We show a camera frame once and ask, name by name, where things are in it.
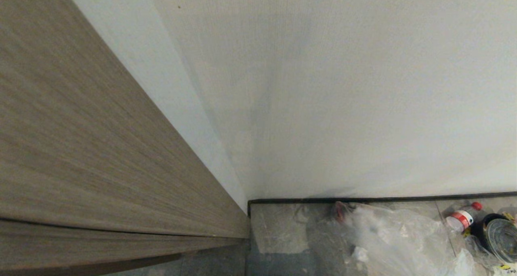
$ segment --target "concrete floor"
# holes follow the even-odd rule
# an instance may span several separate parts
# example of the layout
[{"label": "concrete floor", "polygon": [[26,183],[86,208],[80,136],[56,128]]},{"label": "concrete floor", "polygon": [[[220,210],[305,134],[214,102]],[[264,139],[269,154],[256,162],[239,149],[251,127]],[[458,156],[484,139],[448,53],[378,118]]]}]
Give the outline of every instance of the concrete floor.
[{"label": "concrete floor", "polygon": [[[480,198],[472,200],[441,200],[428,202],[376,202],[370,205],[388,209],[408,209],[424,217],[441,221],[461,206],[471,202],[483,204],[483,213],[517,213],[517,197]],[[254,204],[251,206],[251,252],[247,258],[247,276],[307,275],[333,276],[368,275],[367,271],[344,265],[347,245],[328,225],[332,204]],[[454,258],[465,240],[447,228],[445,254]],[[475,264],[476,276],[491,272]]]},{"label": "concrete floor", "polygon": [[109,276],[243,276],[247,244],[185,253],[176,261]]},{"label": "concrete floor", "polygon": [[[440,200],[428,202],[375,202],[391,210],[406,209],[438,223],[452,211],[471,202],[483,204],[483,213],[517,214],[517,197]],[[351,253],[336,228],[329,225],[333,204],[253,204],[249,244],[183,254],[177,261],[110,276],[367,276],[365,270],[344,265]],[[448,232],[444,253],[454,258],[465,240]],[[492,275],[475,265],[476,276]]]}]

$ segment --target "cabinet door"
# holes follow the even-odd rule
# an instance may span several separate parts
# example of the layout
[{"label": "cabinet door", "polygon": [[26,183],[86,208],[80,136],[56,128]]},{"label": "cabinet door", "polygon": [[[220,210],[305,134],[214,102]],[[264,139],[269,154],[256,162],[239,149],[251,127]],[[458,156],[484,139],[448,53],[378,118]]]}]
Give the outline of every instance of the cabinet door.
[{"label": "cabinet door", "polygon": [[71,0],[0,0],[0,217],[247,238],[248,218]]},{"label": "cabinet door", "polygon": [[99,263],[118,264],[124,270],[131,268],[131,263],[121,263],[125,260],[242,242],[238,238],[102,232],[0,220],[0,274],[52,275],[59,274],[59,268],[94,264],[82,270],[99,275],[103,274],[97,273],[102,268]]}]

